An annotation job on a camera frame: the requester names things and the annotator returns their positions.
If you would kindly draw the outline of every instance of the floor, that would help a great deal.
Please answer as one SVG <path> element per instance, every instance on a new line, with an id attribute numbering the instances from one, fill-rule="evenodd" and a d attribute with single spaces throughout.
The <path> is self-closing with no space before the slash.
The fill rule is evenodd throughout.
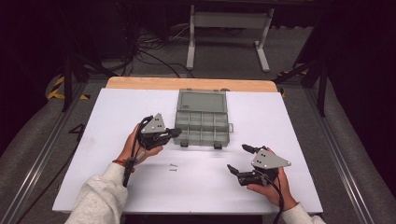
<path id="1" fill-rule="evenodd" d="M 253 42 L 259 35 L 255 30 L 200 30 L 196 38 L 194 69 L 190 72 L 181 65 L 185 64 L 187 57 L 188 37 L 185 35 L 179 35 L 176 41 L 160 49 L 147 52 L 172 63 L 181 77 L 271 80 L 279 72 L 291 69 L 311 31 L 311 28 L 269 31 L 264 52 L 270 73 L 261 70 L 253 48 Z M 146 63 L 134 60 L 125 69 L 126 75 L 176 76 L 168 67 L 147 55 L 136 57 Z M 104 65 L 112 63 L 114 61 L 108 61 Z M 293 77 L 278 88 L 285 92 L 283 99 L 313 176 L 324 220 L 327 223 L 396 223 L 396 216 L 393 216 L 396 212 L 395 198 L 368 158 L 335 97 L 331 82 L 327 86 L 326 117 L 323 118 L 315 105 L 317 87 L 303 89 L 300 80 L 301 77 Z M 49 90 L 54 81 L 56 78 L 49 84 Z M 61 112 L 63 100 L 49 99 L 48 104 L 15 136 L 0 158 L 1 223 L 16 223 L 20 218 L 19 223 L 64 223 L 67 220 L 67 214 L 52 212 L 51 207 L 67 168 L 60 170 L 64 164 L 67 165 L 78 144 L 78 135 L 69 131 L 87 123 L 106 81 L 107 77 L 103 75 L 92 75 L 86 84 L 75 82 L 75 95 L 90 95 L 90 99 L 76 100 L 64 113 Z M 263 216 L 262 222 L 272 223 L 273 218 L 272 215 Z"/>

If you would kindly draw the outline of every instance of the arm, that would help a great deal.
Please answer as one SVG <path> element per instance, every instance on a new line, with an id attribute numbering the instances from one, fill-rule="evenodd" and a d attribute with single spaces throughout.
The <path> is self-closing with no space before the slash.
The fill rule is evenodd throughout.
<path id="1" fill-rule="evenodd" d="M 282 213 L 282 217 L 285 222 L 288 224 L 325 223 L 320 217 L 310 217 L 305 212 L 303 206 L 294 200 L 294 198 L 291 196 L 289 181 L 286 177 L 283 167 L 279 167 L 278 171 L 278 178 L 276 181 L 274 181 L 274 183 L 279 187 L 280 182 L 280 189 L 284 199 L 284 212 Z M 249 184 L 247 185 L 247 188 L 264 195 L 271 203 L 279 206 L 279 194 L 271 185 L 261 186 Z"/>
<path id="2" fill-rule="evenodd" d="M 137 126 L 128 136 L 118 161 L 125 161 L 132 153 L 132 145 Z M 147 157 L 158 154 L 163 147 L 155 147 L 146 151 L 136 143 L 138 154 L 145 151 Z M 120 216 L 126 204 L 128 190 L 122 185 L 125 167 L 118 163 L 110 163 L 103 175 L 94 175 L 82 187 L 76 200 L 75 208 L 66 223 L 120 223 Z"/>

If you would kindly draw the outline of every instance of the white metal stand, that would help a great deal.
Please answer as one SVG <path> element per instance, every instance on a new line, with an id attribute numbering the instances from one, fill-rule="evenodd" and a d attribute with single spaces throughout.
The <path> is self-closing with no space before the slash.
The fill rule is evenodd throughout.
<path id="1" fill-rule="evenodd" d="M 270 67 L 262 49 L 265 38 L 270 28 L 274 10 L 269 9 L 268 13 L 225 13 L 225 12 L 195 12 L 195 6 L 191 6 L 190 16 L 190 44 L 187 54 L 186 67 L 190 70 L 194 67 L 195 54 L 195 27 L 227 27 L 227 28 L 250 28 L 262 29 L 262 38 L 255 41 L 255 48 L 259 55 L 262 71 L 269 72 Z"/>

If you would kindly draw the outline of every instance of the white sleeve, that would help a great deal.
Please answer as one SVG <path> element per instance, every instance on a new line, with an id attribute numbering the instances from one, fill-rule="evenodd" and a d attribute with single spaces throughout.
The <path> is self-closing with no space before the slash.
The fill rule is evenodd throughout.
<path id="1" fill-rule="evenodd" d="M 82 187 L 66 223 L 119 224 L 128 190 L 122 185 L 125 168 L 111 163 L 103 175 L 94 175 Z"/>
<path id="2" fill-rule="evenodd" d="M 323 224 L 323 219 L 318 216 L 309 216 L 303 206 L 298 203 L 295 207 L 282 213 L 283 220 L 288 224 Z"/>

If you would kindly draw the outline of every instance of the gray carpet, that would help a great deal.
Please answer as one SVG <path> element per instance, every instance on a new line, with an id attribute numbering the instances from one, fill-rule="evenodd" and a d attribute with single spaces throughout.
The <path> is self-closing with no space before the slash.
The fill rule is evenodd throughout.
<path id="1" fill-rule="evenodd" d="M 310 32 L 311 29 L 271 29 L 264 46 L 271 72 L 265 74 L 260 68 L 252 45 L 259 32 L 245 30 L 239 35 L 230 35 L 219 30 L 203 30 L 196 38 L 195 64 L 191 72 L 200 78 L 273 79 L 278 72 L 291 69 Z M 188 41 L 179 39 L 161 49 L 148 52 L 167 63 L 185 64 L 187 49 Z M 149 56 L 142 56 L 145 62 L 159 63 Z M 180 74 L 184 74 L 183 76 L 191 76 L 182 66 L 173 67 Z M 133 66 L 128 67 L 131 68 L 131 76 L 173 76 L 169 75 L 172 71 L 166 66 L 149 65 L 138 60 L 134 60 Z M 327 223 L 362 223 L 332 158 L 330 145 L 315 117 L 317 111 L 310 106 L 306 91 L 298 85 L 299 79 L 300 77 L 294 77 L 287 82 L 288 84 L 279 85 L 279 88 L 285 90 L 285 105 L 313 176 L 324 209 L 322 215 Z M 103 76 L 92 77 L 86 85 L 84 94 L 89 94 L 91 99 L 78 100 L 22 212 L 48 185 L 77 145 L 77 135 L 68 131 L 80 123 L 87 123 L 99 90 L 105 85 L 106 79 Z M 49 103 L 24 126 L 0 158 L 0 217 L 6 213 L 38 153 L 45 145 L 57 118 L 61 116 L 62 107 L 62 100 L 50 99 Z M 361 190 L 374 223 L 396 223 L 396 217 L 393 215 L 396 212 L 395 199 L 367 157 L 359 137 L 338 104 L 331 84 L 327 89 L 325 110 L 326 120 Z M 67 214 L 51 211 L 64 174 L 65 171 L 21 223 L 65 222 Z M 265 216 L 263 223 L 272 223 L 273 218 L 274 216 Z"/>

